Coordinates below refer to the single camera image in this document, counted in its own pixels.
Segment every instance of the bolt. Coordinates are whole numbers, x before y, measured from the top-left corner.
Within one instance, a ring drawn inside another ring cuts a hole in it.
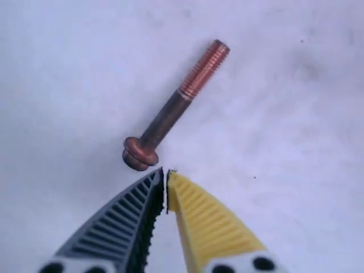
[[[229,47],[215,40],[173,93],[140,138],[124,141],[124,162],[132,169],[144,171],[158,163],[155,149],[186,111],[202,87],[229,54]]]

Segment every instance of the threaded end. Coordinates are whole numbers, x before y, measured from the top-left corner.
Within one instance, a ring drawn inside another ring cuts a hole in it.
[[[181,95],[186,100],[193,100],[229,52],[230,48],[227,45],[215,40],[180,85]]]

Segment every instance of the white background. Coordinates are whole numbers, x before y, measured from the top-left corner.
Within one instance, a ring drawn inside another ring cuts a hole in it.
[[[146,174],[123,163],[124,138],[218,38],[231,54],[158,147],[160,165],[217,196],[291,272],[363,272],[363,10],[0,1],[0,271],[33,272]],[[154,234],[147,272],[186,272],[174,217]]]

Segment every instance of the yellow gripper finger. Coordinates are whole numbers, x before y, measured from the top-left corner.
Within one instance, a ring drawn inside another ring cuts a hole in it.
[[[223,203],[175,171],[167,177],[168,209],[176,213],[188,272],[201,273],[214,258],[266,251]]]

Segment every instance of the mounting hole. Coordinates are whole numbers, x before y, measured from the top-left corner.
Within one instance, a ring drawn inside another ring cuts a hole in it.
[[[63,264],[61,263],[49,263],[44,266],[39,273],[62,273],[64,269]]]
[[[218,264],[212,269],[212,273],[235,273],[235,270],[226,264]]]
[[[94,266],[88,269],[85,273],[106,273],[106,270],[102,267]]]
[[[253,260],[255,269],[262,271],[272,271],[275,268],[274,262],[265,257],[257,257]]]

